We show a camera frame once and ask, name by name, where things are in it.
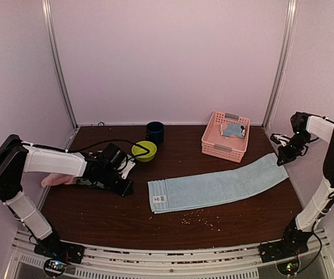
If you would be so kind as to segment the light blue towel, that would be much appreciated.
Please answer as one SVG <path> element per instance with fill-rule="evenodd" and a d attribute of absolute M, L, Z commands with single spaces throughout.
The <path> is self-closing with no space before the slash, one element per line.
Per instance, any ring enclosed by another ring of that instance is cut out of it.
<path fill-rule="evenodd" d="M 200 209 L 251 198 L 288 178 L 277 156 L 269 153 L 234 170 L 148 182 L 155 214 Z"/>

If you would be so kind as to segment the patterned blue pastel towel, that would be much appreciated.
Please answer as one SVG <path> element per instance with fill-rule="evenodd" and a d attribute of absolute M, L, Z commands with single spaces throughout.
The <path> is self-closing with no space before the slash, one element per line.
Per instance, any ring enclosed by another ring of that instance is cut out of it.
<path fill-rule="evenodd" d="M 242 124 L 221 123 L 220 134 L 226 138 L 244 138 L 246 136 L 246 126 Z"/>

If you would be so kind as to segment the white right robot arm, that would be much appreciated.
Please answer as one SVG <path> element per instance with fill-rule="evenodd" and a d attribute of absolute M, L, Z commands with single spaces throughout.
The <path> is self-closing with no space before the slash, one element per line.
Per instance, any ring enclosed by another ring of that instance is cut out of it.
<path fill-rule="evenodd" d="M 317 191 L 302 212 L 288 224 L 279 243 L 278 250 L 286 257 L 295 255 L 307 246 L 317 224 L 334 204 L 334 121 L 319 115 L 296 112 L 290 122 L 294 132 L 292 137 L 272 135 L 279 145 L 278 166 L 304 156 L 308 150 L 307 145 L 313 141 L 323 140 L 328 144 L 328 149 Z"/>

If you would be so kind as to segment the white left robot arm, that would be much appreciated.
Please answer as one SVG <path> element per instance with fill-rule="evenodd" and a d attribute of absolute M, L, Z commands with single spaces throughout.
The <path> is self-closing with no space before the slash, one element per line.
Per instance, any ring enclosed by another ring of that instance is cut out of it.
<path fill-rule="evenodd" d="M 42 173 L 84 179 L 125 197 L 133 193 L 134 182 L 128 173 L 134 166 L 135 158 L 113 140 L 106 141 L 101 151 L 87 152 L 84 148 L 72 150 L 33 144 L 11 134 L 0 146 L 0 201 L 50 257 L 59 258 L 64 253 L 64 245 L 54 226 L 24 191 L 24 176 Z"/>

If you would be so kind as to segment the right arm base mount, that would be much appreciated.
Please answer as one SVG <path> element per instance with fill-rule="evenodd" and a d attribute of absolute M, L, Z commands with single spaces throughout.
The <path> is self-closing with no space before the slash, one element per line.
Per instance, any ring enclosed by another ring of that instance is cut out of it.
<path fill-rule="evenodd" d="M 263 263 L 275 262 L 281 275 L 295 276 L 301 267 L 300 255 L 308 252 L 308 245 L 287 243 L 284 240 L 265 241 L 258 246 L 258 251 Z"/>

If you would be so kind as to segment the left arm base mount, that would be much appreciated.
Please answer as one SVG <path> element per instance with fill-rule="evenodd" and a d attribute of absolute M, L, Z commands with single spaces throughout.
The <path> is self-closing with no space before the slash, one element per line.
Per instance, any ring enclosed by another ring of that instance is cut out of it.
<path fill-rule="evenodd" d="M 36 244 L 34 253 L 47 257 L 43 264 L 43 271 L 49 277 L 59 277 L 65 273 L 72 264 L 80 264 L 84 256 L 85 248 L 79 244 L 68 242 L 61 243 L 61 252 L 49 252 L 41 244 Z"/>

